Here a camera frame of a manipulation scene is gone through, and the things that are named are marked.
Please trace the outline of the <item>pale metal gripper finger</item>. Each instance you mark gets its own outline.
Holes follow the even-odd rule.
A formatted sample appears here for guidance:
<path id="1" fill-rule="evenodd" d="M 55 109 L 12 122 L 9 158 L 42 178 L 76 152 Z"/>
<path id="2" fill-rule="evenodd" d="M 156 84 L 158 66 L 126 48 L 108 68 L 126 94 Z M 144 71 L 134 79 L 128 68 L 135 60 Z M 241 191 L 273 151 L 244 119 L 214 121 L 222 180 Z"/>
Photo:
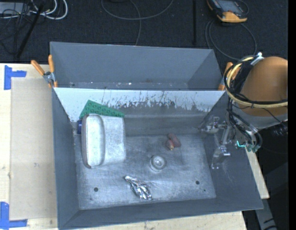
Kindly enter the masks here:
<path id="1" fill-rule="evenodd" d="M 211 168 L 219 169 L 220 165 L 231 156 L 231 153 L 226 145 L 218 146 L 212 157 Z"/>
<path id="2" fill-rule="evenodd" d="M 215 134 L 219 131 L 219 117 L 209 116 L 203 120 L 198 129 L 204 134 Z"/>

